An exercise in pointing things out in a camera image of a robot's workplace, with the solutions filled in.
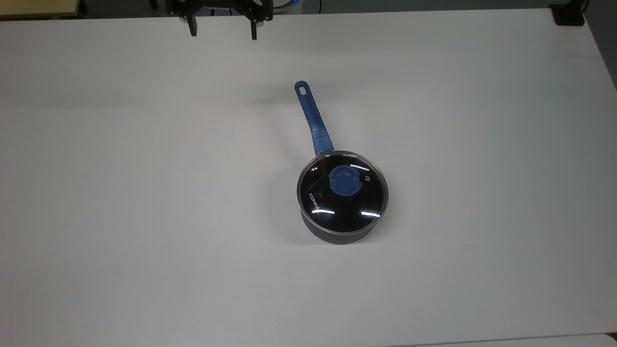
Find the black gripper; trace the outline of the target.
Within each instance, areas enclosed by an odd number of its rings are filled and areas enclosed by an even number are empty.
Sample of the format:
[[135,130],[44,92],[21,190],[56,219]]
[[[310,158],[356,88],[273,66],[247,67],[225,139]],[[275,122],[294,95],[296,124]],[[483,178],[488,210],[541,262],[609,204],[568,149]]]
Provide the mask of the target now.
[[232,9],[250,22],[251,38],[257,39],[257,27],[267,18],[273,17],[274,6],[271,0],[166,0],[165,8],[170,15],[176,15],[188,24],[191,36],[198,34],[195,15],[203,7],[210,9]]

